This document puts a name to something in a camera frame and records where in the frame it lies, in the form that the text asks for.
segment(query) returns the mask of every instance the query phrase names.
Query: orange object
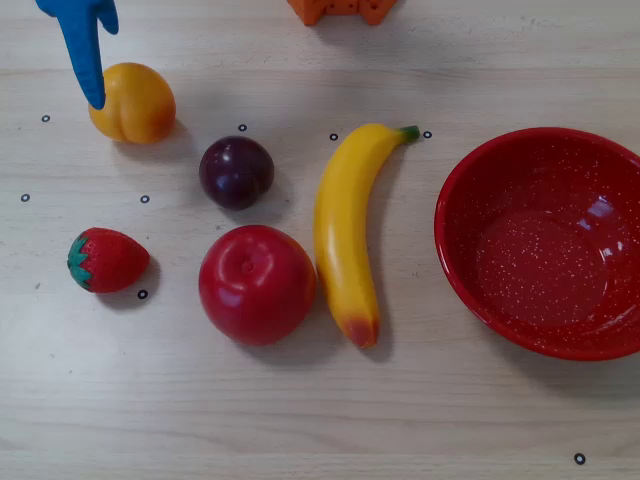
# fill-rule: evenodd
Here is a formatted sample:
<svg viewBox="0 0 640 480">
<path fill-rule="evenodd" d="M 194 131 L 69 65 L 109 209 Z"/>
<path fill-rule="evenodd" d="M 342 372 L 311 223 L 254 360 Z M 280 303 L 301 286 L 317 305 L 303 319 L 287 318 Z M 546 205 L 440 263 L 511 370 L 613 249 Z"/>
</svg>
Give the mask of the orange object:
<svg viewBox="0 0 640 480">
<path fill-rule="evenodd" d="M 324 15 L 359 13 L 369 25 L 380 25 L 396 0 L 288 0 L 305 25 L 315 25 Z"/>
<path fill-rule="evenodd" d="M 107 137 L 139 144 L 165 138 L 176 119 L 169 84 L 155 70 L 138 63 L 120 63 L 104 72 L 106 102 L 89 106 L 91 121 Z"/>
</svg>

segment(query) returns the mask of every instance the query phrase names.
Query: gloved finger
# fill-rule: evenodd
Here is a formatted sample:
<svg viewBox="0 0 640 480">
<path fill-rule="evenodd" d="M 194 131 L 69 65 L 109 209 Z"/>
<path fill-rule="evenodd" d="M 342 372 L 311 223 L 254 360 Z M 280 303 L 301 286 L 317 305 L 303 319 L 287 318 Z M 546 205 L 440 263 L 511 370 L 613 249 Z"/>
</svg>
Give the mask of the gloved finger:
<svg viewBox="0 0 640 480">
<path fill-rule="evenodd" d="M 55 16 L 53 13 L 53 5 L 51 5 L 50 0 L 36 0 L 36 5 L 38 5 L 38 8 L 50 17 Z"/>
<path fill-rule="evenodd" d="M 104 78 L 100 61 L 98 22 L 92 10 L 75 11 L 73 16 L 58 17 L 60 28 L 67 42 L 71 64 L 80 88 L 91 106 L 97 110 L 104 107 Z"/>
<path fill-rule="evenodd" d="M 114 0 L 103 0 L 102 5 L 96 10 L 96 15 L 107 32 L 111 35 L 118 33 L 118 13 Z"/>
</svg>

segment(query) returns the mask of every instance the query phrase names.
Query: blue glove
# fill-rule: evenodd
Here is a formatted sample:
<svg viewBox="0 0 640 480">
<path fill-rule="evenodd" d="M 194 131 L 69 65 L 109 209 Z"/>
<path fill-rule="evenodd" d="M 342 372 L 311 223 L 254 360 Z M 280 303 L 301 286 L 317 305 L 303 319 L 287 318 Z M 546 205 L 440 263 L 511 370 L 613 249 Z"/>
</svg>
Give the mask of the blue glove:
<svg viewBox="0 0 640 480">
<path fill-rule="evenodd" d="M 58 18 L 80 88 L 91 106 L 101 110 L 105 94 L 97 19 L 107 32 L 118 33 L 114 0 L 36 0 L 36 3 L 44 13 Z"/>
</svg>

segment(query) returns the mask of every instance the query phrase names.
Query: banana stem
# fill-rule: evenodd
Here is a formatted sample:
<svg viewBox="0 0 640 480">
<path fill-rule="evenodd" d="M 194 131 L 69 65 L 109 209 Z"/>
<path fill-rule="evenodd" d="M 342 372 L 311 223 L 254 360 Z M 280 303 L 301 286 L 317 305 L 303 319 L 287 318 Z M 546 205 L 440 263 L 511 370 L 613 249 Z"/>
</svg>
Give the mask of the banana stem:
<svg viewBox="0 0 640 480">
<path fill-rule="evenodd" d="M 398 129 L 402 132 L 404 137 L 404 143 L 415 142 L 418 138 L 420 138 L 420 129 L 417 125 L 412 125 L 411 127 L 404 127 Z"/>
</svg>

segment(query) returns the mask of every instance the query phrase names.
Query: bowl rim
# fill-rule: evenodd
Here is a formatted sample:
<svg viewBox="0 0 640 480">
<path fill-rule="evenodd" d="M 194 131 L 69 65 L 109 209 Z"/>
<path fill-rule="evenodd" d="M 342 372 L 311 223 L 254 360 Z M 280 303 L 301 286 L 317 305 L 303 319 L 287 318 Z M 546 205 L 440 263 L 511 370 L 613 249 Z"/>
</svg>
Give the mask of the bowl rim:
<svg viewBox="0 0 640 480">
<path fill-rule="evenodd" d="M 458 183 L 458 180 L 464 175 L 467 170 L 483 155 L 490 152 L 491 150 L 504 145 L 509 142 L 513 142 L 515 140 L 520 140 L 524 138 L 531 137 L 539 137 L 541 135 L 562 135 L 569 136 L 581 140 L 586 140 L 592 142 L 594 144 L 601 145 L 613 153 L 619 154 L 624 157 L 628 161 L 636 164 L 640 168 L 640 157 L 633 153 L 631 150 L 626 149 L 622 145 L 619 145 L 611 140 L 608 140 L 599 135 L 595 135 L 593 133 L 584 132 L 581 130 L 574 130 L 571 128 L 564 127 L 536 127 L 536 128 L 527 128 L 524 130 L 517 130 L 514 132 L 506 133 L 499 137 L 494 138 L 493 140 L 489 140 L 488 142 L 480 145 L 471 153 L 469 153 L 466 157 L 460 161 L 455 168 L 451 171 L 447 180 L 445 181 L 442 189 L 440 190 L 440 194 L 438 196 L 438 201 L 436 203 L 436 210 L 434 215 L 434 239 L 436 244 L 436 251 L 438 253 L 438 258 L 440 260 L 440 265 L 442 266 L 442 270 L 447 277 L 447 280 L 451 284 L 451 287 L 458 295 L 460 300 L 467 306 L 469 310 L 479 318 L 485 325 L 499 333 L 507 340 L 520 345 L 528 350 L 531 350 L 536 353 L 540 353 L 542 355 L 546 355 L 549 357 L 560 358 L 564 360 L 576 360 L 576 361 L 602 361 L 602 360 L 613 360 L 616 358 L 625 357 L 627 355 L 631 355 L 640 351 L 640 340 L 621 346 L 618 348 L 609 348 L 607 350 L 592 350 L 592 351 L 582 351 L 582 350 L 574 350 L 571 348 L 557 348 L 557 347 L 549 347 L 546 344 L 536 344 L 531 338 L 521 335 L 518 332 L 508 328 L 505 326 L 503 322 L 498 320 L 496 316 L 492 315 L 479 301 L 477 301 L 473 295 L 467 290 L 467 288 L 462 283 L 462 280 L 456 273 L 456 271 L 449 266 L 451 265 L 451 257 L 449 255 L 449 251 L 447 249 L 447 245 L 445 242 L 445 218 L 447 214 L 448 201 L 451 197 L 454 187 Z"/>
</svg>

